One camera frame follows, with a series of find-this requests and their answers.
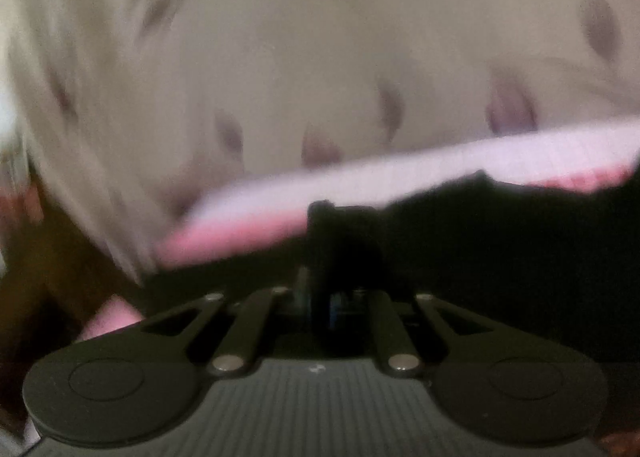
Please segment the pink checkered bed sheet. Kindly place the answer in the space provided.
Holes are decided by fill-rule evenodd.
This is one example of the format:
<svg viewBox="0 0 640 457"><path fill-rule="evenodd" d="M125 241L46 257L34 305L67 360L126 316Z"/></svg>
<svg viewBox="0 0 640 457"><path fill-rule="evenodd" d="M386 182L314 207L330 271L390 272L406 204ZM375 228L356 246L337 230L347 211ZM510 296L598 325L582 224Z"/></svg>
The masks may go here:
<svg viewBox="0 0 640 457"><path fill-rule="evenodd" d="M638 154L639 127L631 122L245 178L220 188L192 188L186 182L174 181L170 184L174 225L165 239L194 221L230 221L270 212L302 211L321 198L334 198L342 204L382 204L440 188L477 171L516 186L586 194L620 185L630 176L639 179ZM33 177L20 142L3 140L1 199L25 193Z"/></svg>

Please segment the dark wooden furniture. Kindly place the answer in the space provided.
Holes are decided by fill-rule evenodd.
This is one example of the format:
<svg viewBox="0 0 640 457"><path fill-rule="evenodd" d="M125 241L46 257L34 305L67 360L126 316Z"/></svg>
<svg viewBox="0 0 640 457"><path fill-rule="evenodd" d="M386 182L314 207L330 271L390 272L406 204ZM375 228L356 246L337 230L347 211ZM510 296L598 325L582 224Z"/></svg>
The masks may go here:
<svg viewBox="0 0 640 457"><path fill-rule="evenodd" d="M134 310L143 291L70 220L33 177L1 199L6 273L1 277L1 428L20 437L22 388L35 362L71 344L112 298Z"/></svg>

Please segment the beige leaf pattern curtain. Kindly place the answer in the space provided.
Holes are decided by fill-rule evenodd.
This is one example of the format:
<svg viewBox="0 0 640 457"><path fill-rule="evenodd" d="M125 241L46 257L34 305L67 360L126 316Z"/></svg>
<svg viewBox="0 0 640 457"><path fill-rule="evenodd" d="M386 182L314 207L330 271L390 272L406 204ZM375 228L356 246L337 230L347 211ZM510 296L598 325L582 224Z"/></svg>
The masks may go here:
<svg viewBox="0 0 640 457"><path fill-rule="evenodd" d="M39 177L126 271L244 178L631 115L639 0L8 0Z"/></svg>

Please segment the black printed t-shirt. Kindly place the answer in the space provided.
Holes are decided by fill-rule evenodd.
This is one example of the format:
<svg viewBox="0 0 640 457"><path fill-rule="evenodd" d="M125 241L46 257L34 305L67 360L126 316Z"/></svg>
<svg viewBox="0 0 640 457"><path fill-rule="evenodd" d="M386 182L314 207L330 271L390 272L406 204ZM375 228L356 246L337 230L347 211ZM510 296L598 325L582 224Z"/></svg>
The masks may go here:
<svg viewBox="0 0 640 457"><path fill-rule="evenodd" d="M639 179L591 193L516 186L485 173L381 209L315 204L306 229L262 248L174 255L150 279L175 305L232 295L291 264L311 276L311 316L326 333L334 299L428 291L572 347L602 364L613 403L603 432L639 429Z"/></svg>

